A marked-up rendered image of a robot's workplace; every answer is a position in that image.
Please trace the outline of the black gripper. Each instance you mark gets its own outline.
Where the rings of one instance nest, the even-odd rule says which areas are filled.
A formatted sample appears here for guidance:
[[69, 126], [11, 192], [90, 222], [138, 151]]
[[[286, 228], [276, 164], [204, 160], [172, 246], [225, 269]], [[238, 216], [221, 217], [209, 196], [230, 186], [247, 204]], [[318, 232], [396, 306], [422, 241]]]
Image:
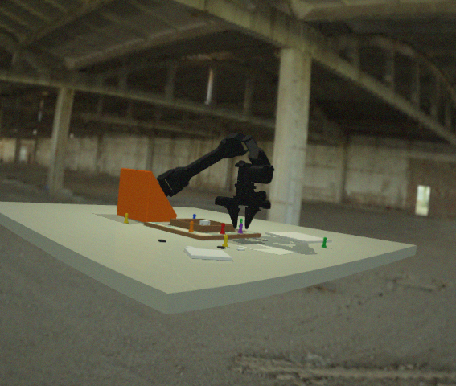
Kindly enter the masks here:
[[[237, 221], [238, 221], [238, 213], [240, 211], [240, 208], [238, 208], [238, 205], [243, 205], [243, 206], [248, 206], [245, 202], [239, 203], [239, 194], [241, 188], [245, 188], [246, 191], [252, 191], [253, 189], [256, 189], [257, 186], [254, 186], [254, 183], [250, 182], [241, 182], [237, 181], [237, 184], [235, 184], [236, 187], [236, 196], [233, 196], [233, 198], [230, 197], [223, 197], [223, 196], [217, 196], [215, 200], [216, 205], [224, 206], [227, 208], [228, 213], [231, 217], [232, 220], [232, 225], [236, 229], [237, 227]], [[266, 200], [265, 202], [261, 203], [261, 206], [263, 209], [271, 209], [271, 203], [270, 201]], [[253, 217], [261, 211], [259, 206], [254, 206], [254, 207], [246, 207], [245, 208], [245, 229], [249, 228], [249, 225], [251, 224]]]

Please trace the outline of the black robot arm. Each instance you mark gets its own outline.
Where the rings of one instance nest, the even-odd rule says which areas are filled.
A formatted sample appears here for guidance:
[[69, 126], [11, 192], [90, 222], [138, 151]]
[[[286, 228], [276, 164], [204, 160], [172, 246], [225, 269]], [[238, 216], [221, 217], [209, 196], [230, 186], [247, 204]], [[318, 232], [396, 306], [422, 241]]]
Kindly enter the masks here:
[[[244, 149], [241, 142], [245, 143], [248, 148], [247, 150]], [[240, 160], [235, 165], [236, 167], [239, 167], [237, 181], [264, 184], [271, 183], [274, 171], [273, 166], [270, 165], [264, 151], [261, 148], [258, 148], [254, 137], [242, 133], [229, 134], [220, 142], [218, 148], [215, 148], [204, 156], [196, 159], [187, 166], [177, 166], [174, 169], [164, 172], [157, 177], [157, 180], [159, 181], [159, 185], [161, 186], [164, 195], [166, 197], [172, 197], [189, 184], [191, 177], [197, 175], [202, 170], [205, 170], [222, 158], [233, 158], [235, 156], [245, 155], [247, 151], [249, 151], [249, 160], [252, 164]], [[260, 207], [261, 203], [265, 201], [265, 191], [255, 192], [254, 189], [252, 191], [246, 191], [243, 187], [240, 190], [239, 203], [245, 202], [250, 207]]]

